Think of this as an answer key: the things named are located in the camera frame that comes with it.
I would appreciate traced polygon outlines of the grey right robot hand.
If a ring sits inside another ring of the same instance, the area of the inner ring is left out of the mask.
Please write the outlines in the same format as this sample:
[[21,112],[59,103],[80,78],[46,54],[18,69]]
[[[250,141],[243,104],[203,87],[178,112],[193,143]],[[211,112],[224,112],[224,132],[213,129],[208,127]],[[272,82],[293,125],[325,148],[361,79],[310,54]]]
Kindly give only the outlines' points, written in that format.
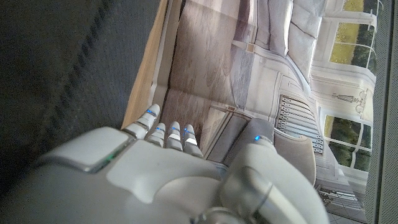
[[156,123],[158,105],[122,130],[97,128],[40,156],[1,198],[2,223],[328,223],[308,138],[296,160],[253,119],[233,158],[205,159],[193,127]]

